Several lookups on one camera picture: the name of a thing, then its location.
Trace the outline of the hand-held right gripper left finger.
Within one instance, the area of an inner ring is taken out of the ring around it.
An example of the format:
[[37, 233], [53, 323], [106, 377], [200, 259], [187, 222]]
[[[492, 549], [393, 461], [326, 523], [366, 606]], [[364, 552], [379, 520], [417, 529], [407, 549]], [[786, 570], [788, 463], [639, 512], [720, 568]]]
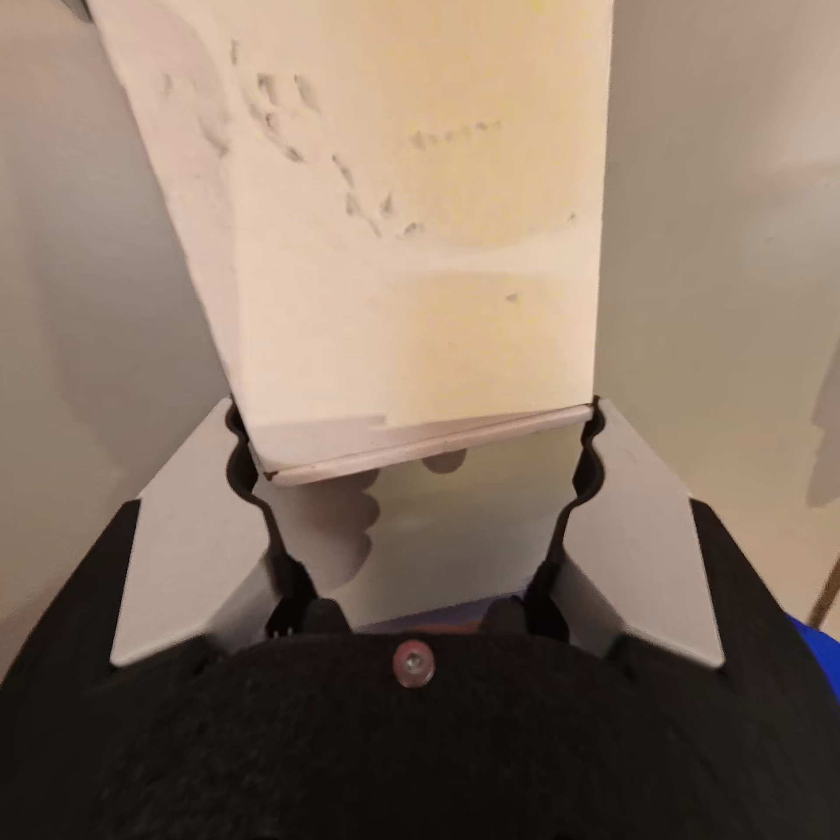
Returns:
[[299, 631], [318, 595], [287, 550], [230, 396], [138, 496], [110, 663], [203, 641], [231, 655]]

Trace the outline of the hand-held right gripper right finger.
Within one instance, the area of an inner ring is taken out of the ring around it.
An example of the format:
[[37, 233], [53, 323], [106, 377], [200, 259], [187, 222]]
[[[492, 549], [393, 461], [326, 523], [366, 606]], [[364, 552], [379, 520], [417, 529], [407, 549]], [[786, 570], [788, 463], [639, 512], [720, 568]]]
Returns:
[[606, 399], [595, 399], [581, 432], [572, 485], [523, 594], [530, 634], [597, 657], [632, 637], [721, 667], [688, 489]]

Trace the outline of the white cardboard box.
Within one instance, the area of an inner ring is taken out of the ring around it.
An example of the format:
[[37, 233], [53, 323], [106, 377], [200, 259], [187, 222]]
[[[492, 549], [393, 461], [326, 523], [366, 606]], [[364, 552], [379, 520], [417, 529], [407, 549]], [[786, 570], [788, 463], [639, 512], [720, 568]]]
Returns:
[[614, 2], [89, 2], [266, 478], [594, 395]]

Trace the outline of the blue object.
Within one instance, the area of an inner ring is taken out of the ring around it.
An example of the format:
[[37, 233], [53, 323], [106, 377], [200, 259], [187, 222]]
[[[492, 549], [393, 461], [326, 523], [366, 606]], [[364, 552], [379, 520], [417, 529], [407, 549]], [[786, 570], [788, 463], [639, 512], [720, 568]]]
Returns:
[[797, 633], [811, 650], [812, 656], [818, 662], [823, 673], [833, 686], [839, 684], [839, 643], [833, 637], [803, 624], [795, 617], [788, 615]]

